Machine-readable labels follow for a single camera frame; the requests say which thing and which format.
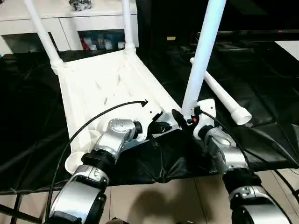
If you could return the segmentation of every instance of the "white plastic pipe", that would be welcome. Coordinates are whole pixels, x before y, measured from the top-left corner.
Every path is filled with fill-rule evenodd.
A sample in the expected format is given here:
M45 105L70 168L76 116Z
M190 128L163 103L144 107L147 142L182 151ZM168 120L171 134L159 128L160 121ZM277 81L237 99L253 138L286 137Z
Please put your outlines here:
M241 107L207 71L205 73L205 82L228 109L237 125L244 125L251 120L251 114L244 107Z
M185 119L191 117L191 109L197 103L225 3L226 0L209 0L207 5L205 19L196 48L194 63L182 105L182 114Z
M24 3L27 7L27 10L31 16L31 20L33 21L35 28L37 29L37 33L39 38L42 41L43 47L45 48L48 57L50 59L50 64L52 66L58 66L63 63L63 61L58 56L58 53L54 47L54 44L52 43L52 40L48 34L48 32L45 30L41 17L39 16L32 0L24 0Z
M131 10L129 0L122 0L123 21L125 25L125 50L135 51L135 44L133 42L132 24L131 24Z

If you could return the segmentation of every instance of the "black cable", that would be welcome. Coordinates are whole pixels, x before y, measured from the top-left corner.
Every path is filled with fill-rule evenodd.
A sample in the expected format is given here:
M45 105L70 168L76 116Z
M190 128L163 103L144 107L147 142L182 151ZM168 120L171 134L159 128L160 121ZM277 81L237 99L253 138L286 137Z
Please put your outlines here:
M48 194L48 200L47 200L47 206L46 206L46 215L45 215L45 220L47 221L50 215L50 208L51 208L51 200L52 200L52 195L53 195L53 189L54 189L54 184L55 184L55 179L60 167L60 164L62 162L63 156L66 152L66 150L68 149L68 147L70 146L71 142L75 139L75 137L84 129L86 128L90 123L92 123L94 120L96 120L97 118L99 118L100 116L104 115L105 113L108 113L112 110L115 110L116 108L122 107L122 106L126 106L129 104L141 104L142 107L145 106L147 104L147 101L131 101L131 102L127 102L127 103L123 103L123 104L119 104L117 106L111 107L108 110L105 110L102 113L99 113L98 115L96 115L95 117L91 118L88 122L86 122L82 127L80 127L75 133L74 135L70 138L69 142L66 144L66 146L64 147L61 156L59 158L55 173L53 175L53 180L52 183L50 185L50 189L49 189L49 194Z
M213 117L211 114L207 113L207 112L204 112L202 110L199 111L200 113L203 113L204 115L208 116L209 118L213 119L215 122L217 122L220 126L222 126L223 130L228 133L232 138L233 140L235 141L235 143L237 144L237 146L239 147L240 151L242 152L244 158L245 158L245 161L247 162L247 165L248 165L248 168L249 168L249 171L253 172L253 168L251 167L250 165L250 162L249 162L249 159L245 153L245 151L243 150L243 148L241 147L239 141L234 138L234 136L232 135L231 132L228 131L228 129L218 120L216 119L215 117Z
M299 175L299 173L296 173L294 170L292 170L291 168L290 168L290 171L292 172L292 173L294 173L294 174L296 174L296 175Z
M276 204L276 206L281 210L281 212L285 215L285 217L287 218L287 220L289 221L289 223L293 224L293 222L291 221L290 217L287 215L287 213L285 212L285 210L283 210L283 208L280 206L280 204L272 197L271 194L269 194L269 192L265 188L264 188L264 190L266 191L266 193L268 194L268 196L272 199L272 201Z
M222 126L223 130L228 133L232 138L233 140L236 142L237 146L239 147L240 151L242 152L242 154L244 155L244 158L249 166L249 159L246 155L246 153L256 157L257 159L259 159L260 161L266 163L266 164L269 164L268 161L264 160L262 157L256 155L255 153L252 153L246 149L243 149L241 144L238 142L238 140L236 138L233 137L232 133L218 120L216 119L215 117L213 117L212 115L208 114L207 112L204 112L202 110L200 110L200 113L203 113L204 115L210 117L211 119L213 119L215 122L217 122L219 125ZM287 185L287 187L290 189L290 191L292 192L293 196L295 197L295 199L297 200L298 204L299 204L299 196L298 196L298 193L295 191L295 189L291 186L291 184L285 179L284 176L281 175L280 172L278 172L276 169L274 170L274 172L283 180L283 182L285 182L285 184Z

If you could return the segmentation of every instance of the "white table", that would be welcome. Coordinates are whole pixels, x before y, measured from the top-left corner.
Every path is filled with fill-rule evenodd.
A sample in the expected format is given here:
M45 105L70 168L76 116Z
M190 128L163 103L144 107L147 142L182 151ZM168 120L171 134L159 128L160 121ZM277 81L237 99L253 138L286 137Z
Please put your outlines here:
M93 0L93 7L75 12L68 0L34 0L42 22L59 51L82 50L78 31L123 29L121 0ZM130 1L133 39L138 47L137 7ZM23 0L0 4L0 54L13 53L2 35L36 33Z

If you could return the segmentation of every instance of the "white shelf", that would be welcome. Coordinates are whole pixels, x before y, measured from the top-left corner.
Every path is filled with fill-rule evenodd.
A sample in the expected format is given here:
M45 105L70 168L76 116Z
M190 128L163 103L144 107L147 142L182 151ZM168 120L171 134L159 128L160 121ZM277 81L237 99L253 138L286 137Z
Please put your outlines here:
M41 18L122 15L121 0L92 0L93 7L75 12L68 0L34 0ZM131 14L137 14L135 0L130 0ZM30 16L23 0L6 0L0 4L0 21L27 20Z

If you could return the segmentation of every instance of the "black plastic sheet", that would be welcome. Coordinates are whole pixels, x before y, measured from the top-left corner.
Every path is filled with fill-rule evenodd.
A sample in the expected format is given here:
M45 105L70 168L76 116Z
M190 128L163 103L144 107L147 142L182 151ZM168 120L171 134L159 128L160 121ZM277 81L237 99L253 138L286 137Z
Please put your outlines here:
M72 61L107 51L61 53ZM138 50L137 54L170 95L181 105L192 49ZM217 44L208 66L211 75L252 120L237 126L229 112L204 83L199 99L214 98L217 118L229 127L256 171L299 166L299 62L273 42ZM69 137L58 77L43 53L6 55L0 60L2 85L2 155L0 194L31 193L49 188L57 161ZM187 133L170 134L124 152L111 185L168 182L212 175L215 169L201 156L202 144ZM62 164L56 189L70 175Z

